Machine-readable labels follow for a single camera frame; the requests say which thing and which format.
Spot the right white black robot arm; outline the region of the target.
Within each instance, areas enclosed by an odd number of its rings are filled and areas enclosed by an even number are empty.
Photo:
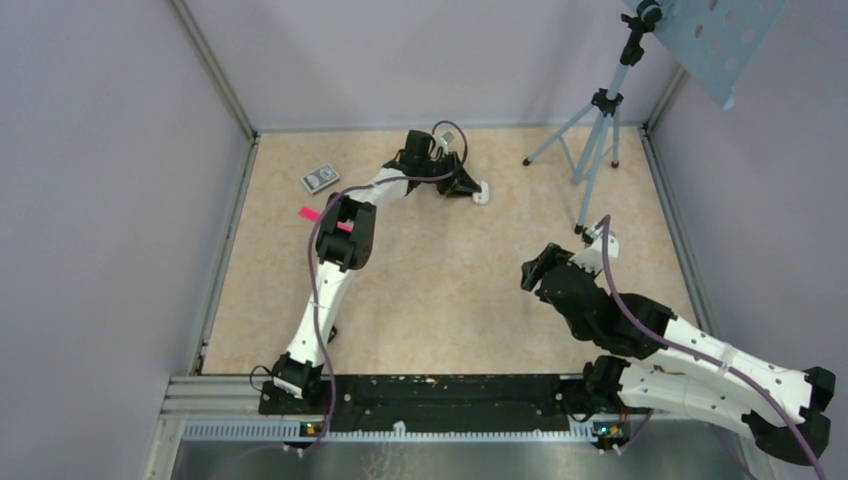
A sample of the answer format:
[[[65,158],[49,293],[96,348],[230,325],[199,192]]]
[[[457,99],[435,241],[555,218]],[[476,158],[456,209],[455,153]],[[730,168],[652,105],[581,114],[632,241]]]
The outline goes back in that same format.
[[[829,445],[824,412],[835,376],[793,370],[739,350],[667,306],[597,285],[602,254],[618,242],[596,238],[573,253],[550,243],[521,266],[521,287],[562,315],[574,338],[604,350],[584,372],[586,397],[600,412],[620,404],[685,415],[752,440],[763,452],[809,466]]]

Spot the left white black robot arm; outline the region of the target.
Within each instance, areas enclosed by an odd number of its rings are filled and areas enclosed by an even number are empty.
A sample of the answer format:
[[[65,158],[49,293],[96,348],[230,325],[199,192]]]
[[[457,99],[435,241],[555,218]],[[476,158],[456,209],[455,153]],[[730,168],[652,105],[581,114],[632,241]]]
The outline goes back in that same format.
[[[488,184],[474,180],[465,168],[469,149],[453,148],[464,137],[451,121],[440,121],[429,131],[411,130],[404,146],[368,183],[328,198],[309,236],[309,300],[293,339],[271,369],[273,386],[295,412],[308,413],[319,404],[321,375],[331,368],[327,346],[338,310],[372,255],[379,209],[422,184],[434,185],[445,198],[488,203]]]

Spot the white earbud charging case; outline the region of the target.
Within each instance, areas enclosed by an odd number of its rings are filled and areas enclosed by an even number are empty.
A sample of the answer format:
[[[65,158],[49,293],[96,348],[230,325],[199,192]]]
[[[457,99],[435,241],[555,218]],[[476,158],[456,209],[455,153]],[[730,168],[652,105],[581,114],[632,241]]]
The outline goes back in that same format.
[[[490,202],[490,187],[485,181],[478,184],[478,189],[472,193],[472,201],[476,205],[485,206]]]

